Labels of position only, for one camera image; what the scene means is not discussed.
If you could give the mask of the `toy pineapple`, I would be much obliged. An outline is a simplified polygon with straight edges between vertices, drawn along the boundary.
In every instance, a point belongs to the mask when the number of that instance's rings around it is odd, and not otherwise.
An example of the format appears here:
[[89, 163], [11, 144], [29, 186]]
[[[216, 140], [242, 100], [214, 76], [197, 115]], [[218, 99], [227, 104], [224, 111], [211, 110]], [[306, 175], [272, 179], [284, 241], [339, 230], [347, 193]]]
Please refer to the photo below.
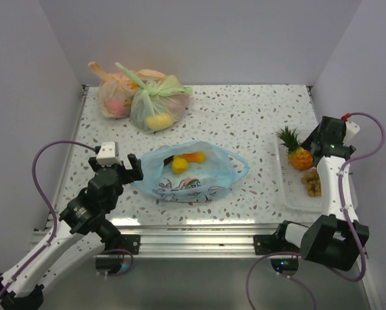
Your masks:
[[286, 149], [289, 164], [298, 171], [307, 171], [314, 166], [314, 160], [309, 151], [299, 142], [299, 133], [296, 129], [286, 126], [276, 132], [281, 145]]

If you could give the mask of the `blue printed plastic bag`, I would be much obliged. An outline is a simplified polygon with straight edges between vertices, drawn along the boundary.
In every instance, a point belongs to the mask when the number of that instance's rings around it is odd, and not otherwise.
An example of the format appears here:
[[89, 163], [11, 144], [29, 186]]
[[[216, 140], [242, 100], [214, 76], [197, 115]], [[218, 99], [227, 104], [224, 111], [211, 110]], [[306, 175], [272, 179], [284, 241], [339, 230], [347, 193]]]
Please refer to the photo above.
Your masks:
[[[203, 152], [204, 163], [189, 163], [181, 174], [175, 174], [171, 156]], [[190, 141], [164, 145], [141, 156], [144, 178], [133, 186], [156, 200], [177, 203], [206, 203], [225, 196], [250, 171], [248, 160], [218, 145], [205, 141]]]

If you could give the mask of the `brown toy longan bunch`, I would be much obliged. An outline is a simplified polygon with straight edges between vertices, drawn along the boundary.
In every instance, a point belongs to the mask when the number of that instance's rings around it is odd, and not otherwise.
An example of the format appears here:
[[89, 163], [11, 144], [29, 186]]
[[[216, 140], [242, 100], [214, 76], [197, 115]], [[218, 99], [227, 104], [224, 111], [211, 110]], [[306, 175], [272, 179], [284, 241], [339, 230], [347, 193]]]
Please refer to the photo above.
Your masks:
[[321, 182], [316, 169], [306, 171], [301, 178], [301, 183], [305, 186], [310, 197], [321, 197]]

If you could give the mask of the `yellow toy pear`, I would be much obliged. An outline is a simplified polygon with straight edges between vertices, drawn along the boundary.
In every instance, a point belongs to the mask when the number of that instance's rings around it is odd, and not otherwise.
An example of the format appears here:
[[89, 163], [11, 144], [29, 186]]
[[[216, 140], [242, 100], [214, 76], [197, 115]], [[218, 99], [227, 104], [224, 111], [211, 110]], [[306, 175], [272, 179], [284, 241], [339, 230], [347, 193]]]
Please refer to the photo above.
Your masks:
[[171, 164], [173, 173], [182, 174], [188, 169], [188, 166], [189, 166], [189, 163], [185, 158], [178, 155], [173, 156], [173, 161]]

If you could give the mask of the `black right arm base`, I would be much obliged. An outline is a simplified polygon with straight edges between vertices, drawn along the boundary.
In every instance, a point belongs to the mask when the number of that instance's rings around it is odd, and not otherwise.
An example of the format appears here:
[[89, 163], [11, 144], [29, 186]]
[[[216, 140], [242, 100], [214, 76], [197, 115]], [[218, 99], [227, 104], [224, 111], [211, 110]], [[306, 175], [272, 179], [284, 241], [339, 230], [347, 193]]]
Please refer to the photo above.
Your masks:
[[288, 255], [280, 257], [280, 253], [300, 252], [303, 235], [308, 226], [285, 220], [280, 223], [273, 234], [256, 234], [253, 236], [253, 247], [256, 255], [271, 255], [270, 259], [273, 270], [277, 273], [293, 276], [298, 268], [297, 256]]

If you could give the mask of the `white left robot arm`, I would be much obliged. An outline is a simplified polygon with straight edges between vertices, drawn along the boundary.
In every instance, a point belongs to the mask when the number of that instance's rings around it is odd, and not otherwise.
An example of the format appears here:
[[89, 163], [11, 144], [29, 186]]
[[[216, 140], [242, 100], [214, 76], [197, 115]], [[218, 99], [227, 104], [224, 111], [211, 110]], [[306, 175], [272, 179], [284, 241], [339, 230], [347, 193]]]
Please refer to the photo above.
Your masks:
[[131, 249], [134, 240], [106, 218], [125, 185], [143, 178], [141, 161], [134, 154], [127, 158], [130, 169], [116, 158], [108, 165], [100, 165], [95, 157], [89, 159], [94, 176], [87, 186], [68, 202], [52, 231], [13, 268], [0, 274], [3, 309], [38, 309], [49, 280], [86, 256], [136, 253]]

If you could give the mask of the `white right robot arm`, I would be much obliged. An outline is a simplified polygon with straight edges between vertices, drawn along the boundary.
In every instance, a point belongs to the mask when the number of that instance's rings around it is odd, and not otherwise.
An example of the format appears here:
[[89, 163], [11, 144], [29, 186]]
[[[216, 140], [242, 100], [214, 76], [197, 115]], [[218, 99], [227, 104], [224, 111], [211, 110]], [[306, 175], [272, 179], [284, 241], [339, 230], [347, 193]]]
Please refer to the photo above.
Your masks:
[[324, 116], [302, 146], [310, 151], [321, 182], [321, 215], [309, 227], [285, 221], [284, 232], [274, 237], [280, 253], [295, 247], [304, 260], [348, 271], [369, 239], [352, 202], [349, 169], [355, 147], [346, 137], [355, 131], [346, 119]]

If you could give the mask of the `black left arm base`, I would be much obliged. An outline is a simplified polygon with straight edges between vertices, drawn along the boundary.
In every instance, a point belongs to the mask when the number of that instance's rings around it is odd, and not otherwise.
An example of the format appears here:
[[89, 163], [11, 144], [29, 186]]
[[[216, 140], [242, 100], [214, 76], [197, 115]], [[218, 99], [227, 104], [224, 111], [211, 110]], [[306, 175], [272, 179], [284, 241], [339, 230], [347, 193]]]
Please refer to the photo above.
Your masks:
[[90, 246], [90, 258], [95, 257], [96, 272], [104, 278], [123, 276], [133, 270], [140, 245], [139, 234], [121, 234], [112, 242], [101, 243], [97, 249]]

